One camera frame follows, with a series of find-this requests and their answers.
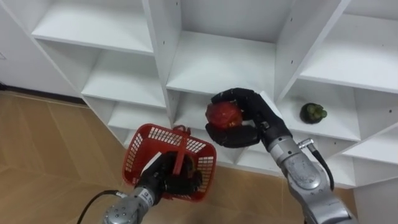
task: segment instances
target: wall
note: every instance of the wall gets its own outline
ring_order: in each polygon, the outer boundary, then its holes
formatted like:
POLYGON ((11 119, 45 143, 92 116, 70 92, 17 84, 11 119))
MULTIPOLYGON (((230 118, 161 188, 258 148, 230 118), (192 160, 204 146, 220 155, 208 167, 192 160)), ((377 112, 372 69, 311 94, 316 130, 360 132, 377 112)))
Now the wall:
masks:
POLYGON ((80 95, 66 82, 45 58, 34 41, 12 19, 0 1, 0 82, 31 90, 80 95))
POLYGON ((398 179, 354 190, 361 224, 398 222, 398 179))

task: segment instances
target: shelf divider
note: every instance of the shelf divider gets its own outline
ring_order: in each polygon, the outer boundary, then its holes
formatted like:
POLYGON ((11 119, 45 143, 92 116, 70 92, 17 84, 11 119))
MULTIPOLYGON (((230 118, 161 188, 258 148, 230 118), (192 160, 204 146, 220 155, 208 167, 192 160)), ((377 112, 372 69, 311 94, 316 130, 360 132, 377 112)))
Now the shelf divider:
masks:
POLYGON ((349 2, 350 0, 295 1, 277 41, 277 101, 287 94, 349 2))

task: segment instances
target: robot finger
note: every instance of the robot finger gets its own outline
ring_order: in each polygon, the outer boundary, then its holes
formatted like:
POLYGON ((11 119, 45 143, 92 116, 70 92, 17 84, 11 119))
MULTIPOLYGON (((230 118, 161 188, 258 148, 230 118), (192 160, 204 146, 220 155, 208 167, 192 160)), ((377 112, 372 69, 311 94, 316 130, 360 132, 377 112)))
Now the robot finger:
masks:
POLYGON ((206 131, 215 143, 228 148, 252 146, 260 141, 257 129, 249 125, 220 129, 209 123, 206 131))
POLYGON ((213 104, 225 102, 225 101, 237 101, 238 105, 240 101, 245 100, 247 97, 254 93, 253 90, 248 90, 244 88, 232 88, 213 96, 211 102, 213 104))

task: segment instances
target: red basket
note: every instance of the red basket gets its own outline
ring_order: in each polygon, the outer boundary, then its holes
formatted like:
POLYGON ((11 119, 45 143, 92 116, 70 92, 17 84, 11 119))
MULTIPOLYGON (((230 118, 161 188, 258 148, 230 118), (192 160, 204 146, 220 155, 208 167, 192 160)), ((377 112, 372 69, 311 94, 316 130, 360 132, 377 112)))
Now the red basket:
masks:
POLYGON ((123 179, 136 185, 145 165, 158 153, 177 151, 173 174, 179 174, 185 154, 193 158, 203 177, 199 190, 191 196, 164 194, 163 198, 201 201, 209 191, 216 166, 216 149, 208 142, 190 136, 190 130, 178 126, 173 130, 154 124, 142 125, 134 135, 124 158, 123 179))

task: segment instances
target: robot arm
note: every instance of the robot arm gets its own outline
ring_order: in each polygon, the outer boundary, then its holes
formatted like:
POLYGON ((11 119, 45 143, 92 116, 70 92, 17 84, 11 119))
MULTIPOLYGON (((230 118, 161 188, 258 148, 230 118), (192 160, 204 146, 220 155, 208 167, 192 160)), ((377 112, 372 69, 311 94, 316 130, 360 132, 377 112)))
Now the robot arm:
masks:
POLYGON ((148 210, 157 205, 163 194, 190 195, 201 186, 202 177, 195 171, 192 177, 192 160, 183 159, 180 175, 172 175, 176 152, 161 154, 142 174, 133 192, 109 207, 104 215, 104 224, 140 224, 148 210))
POLYGON ((225 147, 246 147, 261 141, 284 173, 290 193, 301 204, 306 222, 310 224, 358 223, 344 203, 336 197, 323 169, 301 151, 316 151, 311 141, 294 142, 284 121, 262 97, 252 90, 235 88, 217 94, 212 103, 234 101, 243 111, 243 118, 253 120, 255 127, 238 126, 218 129, 212 124, 206 130, 212 140, 225 147))

